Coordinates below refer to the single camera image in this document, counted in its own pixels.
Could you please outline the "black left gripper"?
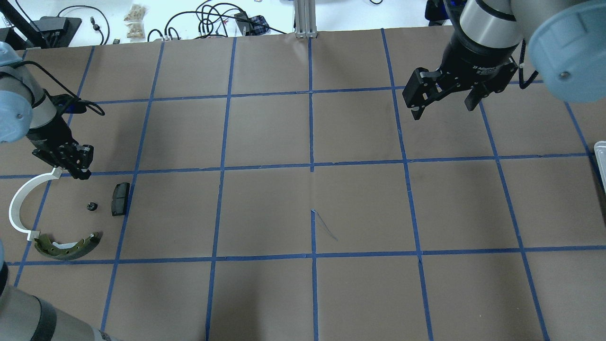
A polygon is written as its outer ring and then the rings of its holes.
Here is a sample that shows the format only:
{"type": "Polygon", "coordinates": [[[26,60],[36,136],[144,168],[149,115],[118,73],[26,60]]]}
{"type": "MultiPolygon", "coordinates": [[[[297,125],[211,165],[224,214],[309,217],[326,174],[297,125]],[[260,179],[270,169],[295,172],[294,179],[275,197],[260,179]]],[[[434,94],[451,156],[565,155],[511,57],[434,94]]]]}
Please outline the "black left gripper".
{"type": "Polygon", "coordinates": [[[32,143],[32,154],[50,166],[59,166],[78,180],[91,177],[90,165],[94,147],[80,145],[62,118],[54,118],[40,127],[29,129],[26,138],[32,143]]]}

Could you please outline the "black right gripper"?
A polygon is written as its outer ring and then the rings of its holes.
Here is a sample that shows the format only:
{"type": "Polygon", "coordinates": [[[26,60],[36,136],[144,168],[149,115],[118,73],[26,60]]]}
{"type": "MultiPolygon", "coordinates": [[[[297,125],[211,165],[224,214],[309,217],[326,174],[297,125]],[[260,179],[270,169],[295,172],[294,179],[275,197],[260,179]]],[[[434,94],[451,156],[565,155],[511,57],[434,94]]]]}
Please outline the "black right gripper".
{"type": "Polygon", "coordinates": [[[426,107],[446,97],[445,90],[456,84],[460,84],[459,90],[471,89],[464,100],[470,112],[490,93],[502,92],[517,71],[517,63],[511,58],[517,46],[487,47],[464,33],[453,33],[437,71],[414,69],[403,89],[413,119],[421,119],[426,107]]]}

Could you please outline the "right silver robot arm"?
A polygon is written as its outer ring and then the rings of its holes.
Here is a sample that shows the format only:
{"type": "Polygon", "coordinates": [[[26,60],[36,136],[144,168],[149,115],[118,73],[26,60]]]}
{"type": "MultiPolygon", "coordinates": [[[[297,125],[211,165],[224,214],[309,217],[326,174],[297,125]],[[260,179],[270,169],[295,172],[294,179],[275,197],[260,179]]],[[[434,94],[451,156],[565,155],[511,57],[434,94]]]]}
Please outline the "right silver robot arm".
{"type": "Polygon", "coordinates": [[[557,99],[604,99],[606,72],[603,0],[429,0],[430,21],[454,32],[435,71],[417,68],[403,89],[414,119],[430,104],[468,91],[472,111],[500,93],[515,73],[521,88],[537,76],[557,99]]]}

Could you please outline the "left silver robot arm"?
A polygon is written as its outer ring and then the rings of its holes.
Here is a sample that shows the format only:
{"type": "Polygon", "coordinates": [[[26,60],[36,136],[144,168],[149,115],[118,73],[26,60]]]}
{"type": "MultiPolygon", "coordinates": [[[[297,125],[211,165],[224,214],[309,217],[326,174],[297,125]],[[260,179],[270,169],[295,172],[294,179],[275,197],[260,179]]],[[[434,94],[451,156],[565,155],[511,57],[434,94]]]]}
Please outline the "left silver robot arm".
{"type": "Polygon", "coordinates": [[[91,177],[94,147],[74,139],[63,115],[69,111],[83,114],[91,109],[98,115],[104,110],[92,101],[80,99],[73,91],[50,95],[30,73],[33,65],[48,78],[56,78],[35,61],[25,61],[7,43],[0,46],[0,140],[3,144],[26,137],[33,145],[32,154],[39,160],[66,170],[74,179],[91,177]]]}

